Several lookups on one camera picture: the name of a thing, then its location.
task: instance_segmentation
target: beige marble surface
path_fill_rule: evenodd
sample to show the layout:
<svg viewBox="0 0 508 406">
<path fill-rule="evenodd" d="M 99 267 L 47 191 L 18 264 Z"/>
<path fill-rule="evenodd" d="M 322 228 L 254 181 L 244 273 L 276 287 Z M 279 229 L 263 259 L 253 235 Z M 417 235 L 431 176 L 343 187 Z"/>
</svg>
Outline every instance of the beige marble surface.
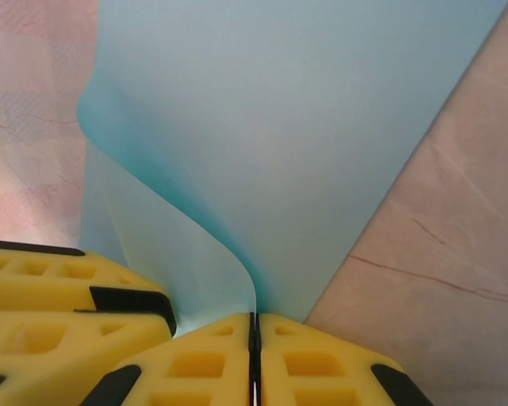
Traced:
<svg viewBox="0 0 508 406">
<path fill-rule="evenodd" d="M 508 9 L 306 322 L 508 405 Z"/>
</svg>

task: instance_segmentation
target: light blue plastic sheet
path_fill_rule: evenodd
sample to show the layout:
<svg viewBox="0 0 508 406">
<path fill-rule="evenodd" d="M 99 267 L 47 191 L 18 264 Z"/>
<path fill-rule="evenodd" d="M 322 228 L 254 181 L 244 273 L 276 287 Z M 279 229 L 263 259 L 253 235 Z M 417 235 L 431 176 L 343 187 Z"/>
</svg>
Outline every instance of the light blue plastic sheet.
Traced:
<svg viewBox="0 0 508 406">
<path fill-rule="evenodd" d="M 185 320 L 253 305 L 245 269 L 302 319 L 505 4 L 101 0 L 81 246 Z"/>
</svg>

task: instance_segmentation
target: marble surface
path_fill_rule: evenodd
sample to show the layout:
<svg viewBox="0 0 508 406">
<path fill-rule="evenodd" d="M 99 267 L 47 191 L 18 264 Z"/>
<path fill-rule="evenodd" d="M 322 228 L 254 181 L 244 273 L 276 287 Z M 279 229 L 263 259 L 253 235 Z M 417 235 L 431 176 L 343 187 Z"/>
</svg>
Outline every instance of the marble surface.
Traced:
<svg viewBox="0 0 508 406">
<path fill-rule="evenodd" d="M 508 405 L 508 9 L 306 322 Z"/>
<path fill-rule="evenodd" d="M 0 0 L 0 239 L 74 244 L 96 0 Z M 306 322 L 508 405 L 508 10 Z"/>
</svg>

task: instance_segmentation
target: pink marble surface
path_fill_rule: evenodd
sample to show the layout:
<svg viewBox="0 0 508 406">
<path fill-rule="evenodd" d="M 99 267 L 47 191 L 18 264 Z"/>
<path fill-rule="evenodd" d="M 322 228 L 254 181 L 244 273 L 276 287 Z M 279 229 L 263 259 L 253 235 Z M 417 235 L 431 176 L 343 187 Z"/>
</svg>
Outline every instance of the pink marble surface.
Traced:
<svg viewBox="0 0 508 406">
<path fill-rule="evenodd" d="M 96 0 L 0 0 L 0 239 L 74 244 Z M 307 323 L 508 405 L 508 11 Z"/>
</svg>

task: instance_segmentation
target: yellow foam block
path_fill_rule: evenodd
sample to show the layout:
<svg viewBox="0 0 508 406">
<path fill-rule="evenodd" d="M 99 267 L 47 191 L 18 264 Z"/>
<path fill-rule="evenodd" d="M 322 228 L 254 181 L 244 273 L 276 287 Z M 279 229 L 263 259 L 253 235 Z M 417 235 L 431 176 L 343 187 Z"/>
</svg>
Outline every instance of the yellow foam block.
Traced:
<svg viewBox="0 0 508 406">
<path fill-rule="evenodd" d="M 90 286 L 165 294 L 156 283 L 98 254 L 0 250 L 0 310 L 94 310 Z"/>
<path fill-rule="evenodd" d="M 0 311 L 0 406 L 78 406 L 120 360 L 170 338 L 157 315 Z"/>
<path fill-rule="evenodd" d="M 141 368 L 137 381 L 131 382 L 135 385 L 126 389 L 124 401 L 98 401 L 95 388 L 82 405 L 246 406 L 248 331 L 249 315 L 231 315 L 130 357 L 114 372 L 127 372 L 133 365 Z"/>
<path fill-rule="evenodd" d="M 401 371 L 392 359 L 279 315 L 260 324 L 263 405 L 394 406 L 371 371 Z"/>
</svg>

